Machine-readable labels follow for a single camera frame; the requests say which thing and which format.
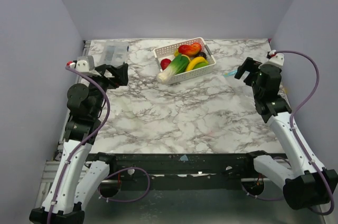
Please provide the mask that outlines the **white perforated plastic basket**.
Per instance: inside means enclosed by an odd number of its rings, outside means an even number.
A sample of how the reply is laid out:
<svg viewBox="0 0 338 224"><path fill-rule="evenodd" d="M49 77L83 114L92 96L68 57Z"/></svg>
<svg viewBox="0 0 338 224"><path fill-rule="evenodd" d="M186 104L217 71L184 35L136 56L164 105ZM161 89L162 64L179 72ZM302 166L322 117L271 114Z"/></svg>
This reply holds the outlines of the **white perforated plastic basket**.
<svg viewBox="0 0 338 224"><path fill-rule="evenodd" d="M166 45L153 50L160 72L156 79L172 85L213 71L216 60L203 38Z"/></svg>

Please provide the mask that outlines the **green toy leek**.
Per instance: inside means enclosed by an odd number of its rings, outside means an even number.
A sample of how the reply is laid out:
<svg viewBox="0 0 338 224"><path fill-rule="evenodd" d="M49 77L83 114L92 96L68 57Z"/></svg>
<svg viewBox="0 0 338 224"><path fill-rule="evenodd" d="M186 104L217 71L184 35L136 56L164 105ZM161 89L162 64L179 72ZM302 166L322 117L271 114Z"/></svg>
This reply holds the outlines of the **green toy leek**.
<svg viewBox="0 0 338 224"><path fill-rule="evenodd" d="M157 75L157 81L161 84L169 83L174 76L184 72L190 62L191 60L188 56L179 54L165 70Z"/></svg>

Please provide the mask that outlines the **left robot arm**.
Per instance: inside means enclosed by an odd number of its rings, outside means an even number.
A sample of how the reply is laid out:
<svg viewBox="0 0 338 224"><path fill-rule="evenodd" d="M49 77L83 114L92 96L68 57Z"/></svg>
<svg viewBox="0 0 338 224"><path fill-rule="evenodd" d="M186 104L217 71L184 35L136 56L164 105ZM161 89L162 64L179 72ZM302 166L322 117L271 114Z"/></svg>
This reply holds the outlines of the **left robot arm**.
<svg viewBox="0 0 338 224"><path fill-rule="evenodd" d="M86 206L102 180L117 173L116 158L100 153L84 177L80 176L96 136L109 118L107 90L128 84L128 64L102 64L81 71L81 63L71 61L65 67L89 84L76 83L67 92L70 117L64 128L61 161L42 205L31 210L32 223L83 223Z"/></svg>

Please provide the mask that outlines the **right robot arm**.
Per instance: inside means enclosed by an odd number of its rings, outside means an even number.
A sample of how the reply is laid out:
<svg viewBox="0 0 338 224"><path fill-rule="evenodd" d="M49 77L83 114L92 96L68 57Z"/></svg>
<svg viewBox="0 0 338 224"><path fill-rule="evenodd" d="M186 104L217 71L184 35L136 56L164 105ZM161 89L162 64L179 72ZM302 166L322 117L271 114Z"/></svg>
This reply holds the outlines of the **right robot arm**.
<svg viewBox="0 0 338 224"><path fill-rule="evenodd" d="M297 128L288 102L279 94L283 59L277 54L261 63L248 57L234 77L240 79L248 73L244 83L252 88L256 111L276 135L290 168L256 151L249 153L243 172L251 178L261 174L270 179L282 190L287 204L299 210L329 203L337 186L337 173L315 156Z"/></svg>

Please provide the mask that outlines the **clear zip top bag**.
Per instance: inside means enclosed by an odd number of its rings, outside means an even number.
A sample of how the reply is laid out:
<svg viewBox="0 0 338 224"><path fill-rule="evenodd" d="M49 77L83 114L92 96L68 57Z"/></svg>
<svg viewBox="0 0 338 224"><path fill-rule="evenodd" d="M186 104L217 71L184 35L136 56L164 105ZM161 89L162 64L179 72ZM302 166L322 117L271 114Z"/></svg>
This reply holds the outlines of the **clear zip top bag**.
<svg viewBox="0 0 338 224"><path fill-rule="evenodd" d="M227 84L230 86L230 88L233 90L234 94L236 96L239 96L240 103L244 107L246 111L252 111L253 114L257 117L258 113L256 111L255 107L255 100L254 100L254 94L251 86L246 86L245 83L242 82L242 79L237 80L234 78L234 75L236 74L235 71L230 71L227 73L224 73L223 76L226 79ZM264 125L264 129L266 132L263 132L263 129L261 129L261 135L258 136L258 140L262 143L272 143L277 144L279 150L274 150L274 152L281 153L283 150L281 150L280 143L278 139L276 138L275 134L270 130L268 131L268 126L266 124L262 123L262 119L260 122L260 125Z"/></svg>

